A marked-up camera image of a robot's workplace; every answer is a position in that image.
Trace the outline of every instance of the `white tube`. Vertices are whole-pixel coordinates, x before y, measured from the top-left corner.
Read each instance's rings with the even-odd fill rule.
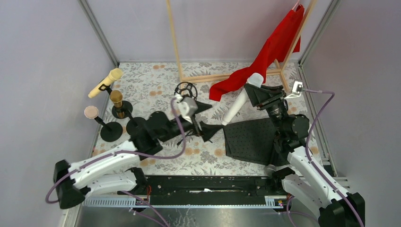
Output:
[[[248,80],[246,80],[246,83],[261,87],[263,83],[263,76],[259,73],[254,73],[248,78]],[[241,107],[246,103],[248,98],[248,94],[243,88],[231,108],[227,111],[226,115],[224,115],[223,119],[221,120],[221,124],[227,125],[228,123],[230,123],[234,116],[239,112]]]

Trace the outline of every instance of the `gold cylinder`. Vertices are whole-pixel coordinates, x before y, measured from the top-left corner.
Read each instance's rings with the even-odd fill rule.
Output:
[[[124,118],[124,110],[122,108],[122,94],[118,90],[113,90],[110,93],[110,100],[113,102],[115,111],[119,118]]]

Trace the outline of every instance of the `black mat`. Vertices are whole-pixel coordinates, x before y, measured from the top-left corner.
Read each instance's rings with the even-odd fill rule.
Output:
[[[262,165],[286,164],[273,149],[276,128],[270,118],[228,124],[223,130],[227,156]]]

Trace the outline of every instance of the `table surface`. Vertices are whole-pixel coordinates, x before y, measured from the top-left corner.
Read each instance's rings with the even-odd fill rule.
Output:
[[[185,76],[199,76],[210,74],[231,73],[235,70],[249,66],[246,62],[224,63],[183,63]],[[155,111],[163,111],[169,119],[174,116],[171,113],[170,100],[174,96],[174,88],[179,83],[178,70],[175,63],[121,63],[120,69],[123,77],[114,83],[113,89],[121,91],[123,99],[131,102],[133,106],[132,116],[148,119]],[[285,77],[290,86],[298,78],[297,70],[293,62],[289,62],[285,69]],[[221,118],[235,101],[240,91],[223,95],[220,102],[209,100],[210,86],[216,82],[195,84],[198,89],[198,101],[212,104],[213,108],[197,115],[197,120],[207,124],[220,124]],[[269,76],[267,86],[281,85],[279,76]],[[289,113],[305,114],[307,112],[304,97],[288,100]],[[111,113],[112,102],[107,104],[104,115],[105,122],[119,122],[124,129],[123,135],[115,142],[105,142],[98,134],[97,142],[93,150],[93,156],[103,153],[130,138],[126,132],[126,119],[116,119]],[[266,111],[258,111],[252,107],[250,101],[240,110],[239,114],[231,122],[240,122],[268,117]],[[181,151],[182,145],[177,146],[181,136],[177,136],[167,142],[161,143],[163,150],[157,155],[172,156]],[[176,159],[160,160],[146,158],[141,161],[141,167],[147,175],[264,175],[263,165],[235,160],[225,155],[225,140],[223,130],[220,130],[211,139],[213,143],[203,142],[201,138],[187,138],[185,153]],[[319,149],[315,137],[310,142],[310,148],[315,158],[321,162]],[[121,173],[137,165],[126,165],[112,171]]]

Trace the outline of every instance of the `black round base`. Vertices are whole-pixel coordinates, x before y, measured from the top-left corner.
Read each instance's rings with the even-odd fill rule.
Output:
[[[111,128],[109,131],[106,127],[100,130],[100,137],[106,142],[114,142],[122,135],[122,126],[118,122],[109,122],[106,124]]]
[[[133,107],[132,107],[132,104],[130,102],[123,100],[122,101],[122,106],[124,107],[124,109],[128,109],[130,111],[130,113],[132,113]],[[117,112],[115,111],[115,107],[114,106],[112,107],[112,114],[113,114],[113,116],[115,118],[118,118],[118,119],[124,119],[124,118],[128,117],[128,114],[125,113],[123,118],[119,118],[118,115],[117,115]]]
[[[134,137],[142,128],[142,124],[145,122],[146,120],[142,117],[134,117],[134,120],[130,120],[127,123],[127,133]]]

